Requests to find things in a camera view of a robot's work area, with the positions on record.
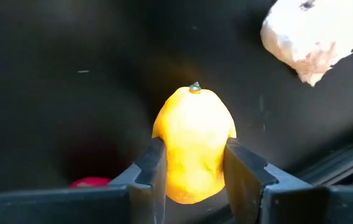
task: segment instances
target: red object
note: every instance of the red object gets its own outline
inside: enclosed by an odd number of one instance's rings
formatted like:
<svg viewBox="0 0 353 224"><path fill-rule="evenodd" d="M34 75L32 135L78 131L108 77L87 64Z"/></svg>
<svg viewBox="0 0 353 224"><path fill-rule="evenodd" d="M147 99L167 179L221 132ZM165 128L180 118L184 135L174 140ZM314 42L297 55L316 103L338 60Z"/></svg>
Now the red object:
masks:
<svg viewBox="0 0 353 224"><path fill-rule="evenodd" d="M104 177L85 177L70 184L69 187L77 188L77 187L106 186L110 181L112 180Z"/></svg>

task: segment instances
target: lemon stem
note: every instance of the lemon stem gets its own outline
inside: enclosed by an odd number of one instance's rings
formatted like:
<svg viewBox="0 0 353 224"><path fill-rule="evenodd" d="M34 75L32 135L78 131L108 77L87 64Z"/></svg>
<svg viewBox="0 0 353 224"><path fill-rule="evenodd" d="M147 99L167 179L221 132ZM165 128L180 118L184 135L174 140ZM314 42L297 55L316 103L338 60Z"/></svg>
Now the lemon stem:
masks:
<svg viewBox="0 0 353 224"><path fill-rule="evenodd" d="M200 93L201 87L198 82L195 82L194 84L189 86L189 91L191 93Z"/></svg>

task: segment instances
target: black background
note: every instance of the black background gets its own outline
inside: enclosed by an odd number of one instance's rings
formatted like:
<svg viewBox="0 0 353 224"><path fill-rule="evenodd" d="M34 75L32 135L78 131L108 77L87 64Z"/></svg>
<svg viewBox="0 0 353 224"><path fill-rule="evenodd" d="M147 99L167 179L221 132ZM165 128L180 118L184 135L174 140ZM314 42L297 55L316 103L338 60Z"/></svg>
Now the black background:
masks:
<svg viewBox="0 0 353 224"><path fill-rule="evenodd" d="M260 42L271 0L0 0L0 192L115 177L163 102L199 81L239 141L296 172L353 139L353 55L314 87ZM167 200L167 223L227 204Z"/></svg>

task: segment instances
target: white paper towel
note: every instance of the white paper towel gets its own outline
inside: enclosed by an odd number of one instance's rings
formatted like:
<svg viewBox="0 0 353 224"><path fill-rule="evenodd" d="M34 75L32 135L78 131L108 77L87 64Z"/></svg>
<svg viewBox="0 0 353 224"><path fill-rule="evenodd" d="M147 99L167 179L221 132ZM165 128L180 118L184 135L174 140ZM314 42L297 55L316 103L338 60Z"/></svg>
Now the white paper towel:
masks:
<svg viewBox="0 0 353 224"><path fill-rule="evenodd" d="M260 31L264 47L314 86L353 49L353 0L278 0Z"/></svg>

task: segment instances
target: yellow lemon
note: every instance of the yellow lemon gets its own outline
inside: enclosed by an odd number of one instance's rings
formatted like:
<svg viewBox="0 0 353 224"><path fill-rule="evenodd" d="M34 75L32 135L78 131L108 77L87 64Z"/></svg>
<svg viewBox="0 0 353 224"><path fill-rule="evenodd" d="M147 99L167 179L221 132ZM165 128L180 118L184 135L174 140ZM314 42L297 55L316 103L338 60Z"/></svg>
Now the yellow lemon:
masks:
<svg viewBox="0 0 353 224"><path fill-rule="evenodd" d="M197 82L177 89L160 110L152 137L165 143L167 196L173 201L194 204L224 188L224 147L236 138L236 128L214 92Z"/></svg>

